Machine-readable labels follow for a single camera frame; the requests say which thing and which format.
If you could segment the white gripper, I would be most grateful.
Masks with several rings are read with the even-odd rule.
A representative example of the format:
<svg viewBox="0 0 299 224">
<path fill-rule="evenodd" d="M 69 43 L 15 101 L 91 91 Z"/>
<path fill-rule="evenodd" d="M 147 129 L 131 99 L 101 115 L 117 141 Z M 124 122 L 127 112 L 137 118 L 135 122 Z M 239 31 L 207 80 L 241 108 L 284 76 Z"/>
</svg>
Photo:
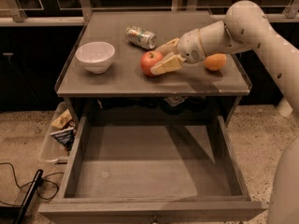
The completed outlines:
<svg viewBox="0 0 299 224">
<path fill-rule="evenodd" d="M 199 29 L 189 31 L 180 39 L 168 41 L 156 51 L 165 57 L 151 67 L 150 71 L 155 76 L 179 70 L 184 62 L 199 63 L 206 58 Z"/>
</svg>

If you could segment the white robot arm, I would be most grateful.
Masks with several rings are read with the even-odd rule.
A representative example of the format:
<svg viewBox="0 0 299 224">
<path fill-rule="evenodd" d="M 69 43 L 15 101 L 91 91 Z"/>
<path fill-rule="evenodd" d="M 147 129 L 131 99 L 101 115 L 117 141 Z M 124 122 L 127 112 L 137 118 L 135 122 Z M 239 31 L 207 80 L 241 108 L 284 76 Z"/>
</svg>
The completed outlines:
<svg viewBox="0 0 299 224">
<path fill-rule="evenodd" d="M 194 29 L 159 47 L 164 58 L 150 71 L 161 75 L 185 63 L 252 50 L 294 112 L 299 110 L 299 50 L 279 35 L 255 3 L 234 3 L 222 21 Z M 299 224 L 299 139 L 283 151 L 276 169 L 267 224 Z"/>
</svg>

